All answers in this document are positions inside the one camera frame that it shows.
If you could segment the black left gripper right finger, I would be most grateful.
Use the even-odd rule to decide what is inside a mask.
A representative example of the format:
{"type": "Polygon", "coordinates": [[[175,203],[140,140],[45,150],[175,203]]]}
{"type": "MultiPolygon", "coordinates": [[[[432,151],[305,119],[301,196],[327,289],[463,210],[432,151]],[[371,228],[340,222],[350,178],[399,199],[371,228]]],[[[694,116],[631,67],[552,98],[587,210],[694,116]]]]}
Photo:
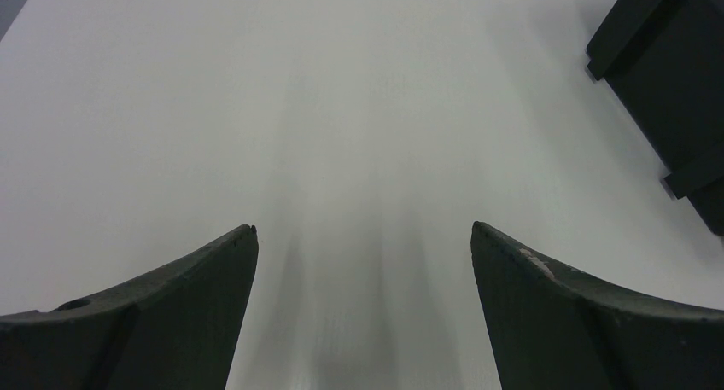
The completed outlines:
{"type": "Polygon", "coordinates": [[[722,388],[722,311],[606,282],[483,222],[470,249],[502,388],[722,388]]]}

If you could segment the black plastic bin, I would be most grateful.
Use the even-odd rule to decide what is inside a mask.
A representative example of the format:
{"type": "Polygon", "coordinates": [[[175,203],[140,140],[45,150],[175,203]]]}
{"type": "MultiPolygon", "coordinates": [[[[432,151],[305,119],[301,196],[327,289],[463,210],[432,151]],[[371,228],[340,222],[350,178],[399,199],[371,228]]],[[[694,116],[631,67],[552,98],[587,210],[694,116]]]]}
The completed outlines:
{"type": "Polygon", "coordinates": [[[668,169],[663,184],[723,234],[723,0],[616,0],[586,48],[668,169]]]}

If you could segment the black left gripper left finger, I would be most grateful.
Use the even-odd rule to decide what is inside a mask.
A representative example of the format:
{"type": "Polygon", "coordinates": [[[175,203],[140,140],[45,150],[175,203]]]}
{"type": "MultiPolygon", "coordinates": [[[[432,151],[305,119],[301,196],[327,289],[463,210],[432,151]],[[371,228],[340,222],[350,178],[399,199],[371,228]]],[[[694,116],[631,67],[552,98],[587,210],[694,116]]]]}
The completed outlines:
{"type": "Polygon", "coordinates": [[[258,255],[242,225],[53,311],[2,316],[2,388],[225,388],[258,255]]]}

